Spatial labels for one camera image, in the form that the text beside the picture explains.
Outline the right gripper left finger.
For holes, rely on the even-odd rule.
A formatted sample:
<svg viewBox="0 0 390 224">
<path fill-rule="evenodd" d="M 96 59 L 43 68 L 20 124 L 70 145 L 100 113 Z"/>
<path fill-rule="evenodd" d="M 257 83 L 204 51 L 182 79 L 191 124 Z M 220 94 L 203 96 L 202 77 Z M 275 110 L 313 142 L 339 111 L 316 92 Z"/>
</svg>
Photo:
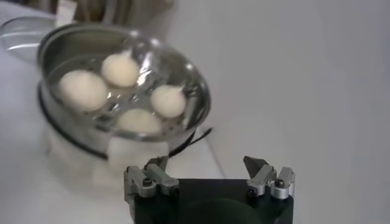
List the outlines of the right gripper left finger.
<svg viewBox="0 0 390 224">
<path fill-rule="evenodd" d="M 130 203 L 136 196 L 152 198 L 158 192 L 167 196 L 177 196 L 179 180 L 166 172 L 168 156 L 150 159 L 141 169 L 138 166 L 128 166 L 124 171 L 124 199 Z"/>
</svg>

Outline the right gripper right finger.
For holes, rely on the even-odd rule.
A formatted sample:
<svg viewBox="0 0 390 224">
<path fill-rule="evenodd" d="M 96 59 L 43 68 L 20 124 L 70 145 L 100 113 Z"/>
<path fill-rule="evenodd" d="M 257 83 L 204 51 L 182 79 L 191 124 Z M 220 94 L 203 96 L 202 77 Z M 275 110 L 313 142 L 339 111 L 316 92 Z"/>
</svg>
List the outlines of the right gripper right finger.
<svg viewBox="0 0 390 224">
<path fill-rule="evenodd" d="M 250 178 L 247 183 L 247 194 L 249 197 L 257 198 L 266 193 L 266 188 L 270 189 L 270 194 L 278 200 L 286 200 L 294 196 L 295 173 L 290 167 L 283 167 L 278 173 L 264 159 L 245 156 L 244 165 Z"/>
</svg>

